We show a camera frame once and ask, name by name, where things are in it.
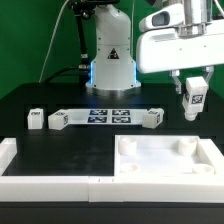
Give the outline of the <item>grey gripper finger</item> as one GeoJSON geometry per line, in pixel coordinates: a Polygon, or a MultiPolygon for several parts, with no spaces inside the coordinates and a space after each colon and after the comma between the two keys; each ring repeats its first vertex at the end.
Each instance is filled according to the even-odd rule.
{"type": "Polygon", "coordinates": [[[213,74],[214,74],[214,67],[207,66],[205,68],[205,76],[204,76],[206,83],[210,82],[210,79],[212,78],[213,74]]]}
{"type": "Polygon", "coordinates": [[[170,72],[170,77],[173,80],[173,83],[175,84],[175,90],[177,94],[182,93],[182,83],[179,80],[180,71],[179,70],[172,70],[170,72]]]}

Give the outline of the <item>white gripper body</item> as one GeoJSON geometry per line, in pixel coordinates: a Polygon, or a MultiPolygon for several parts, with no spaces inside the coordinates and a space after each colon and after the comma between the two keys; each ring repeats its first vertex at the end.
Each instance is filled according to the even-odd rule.
{"type": "Polygon", "coordinates": [[[156,73],[224,64],[224,19],[213,20],[200,36],[182,38],[174,27],[150,29],[149,15],[139,23],[136,47],[140,73],[156,73]]]}

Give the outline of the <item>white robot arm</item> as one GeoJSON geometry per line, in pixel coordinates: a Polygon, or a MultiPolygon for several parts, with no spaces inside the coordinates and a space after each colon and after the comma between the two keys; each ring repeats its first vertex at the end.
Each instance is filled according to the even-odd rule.
{"type": "Polygon", "coordinates": [[[138,72],[168,71],[177,86],[183,69],[203,67],[206,79],[224,64],[224,14],[212,18],[211,0],[147,0],[160,9],[139,23],[142,35],[131,55],[131,21],[113,5],[96,8],[97,53],[89,92],[123,96],[141,86],[138,72]]]}

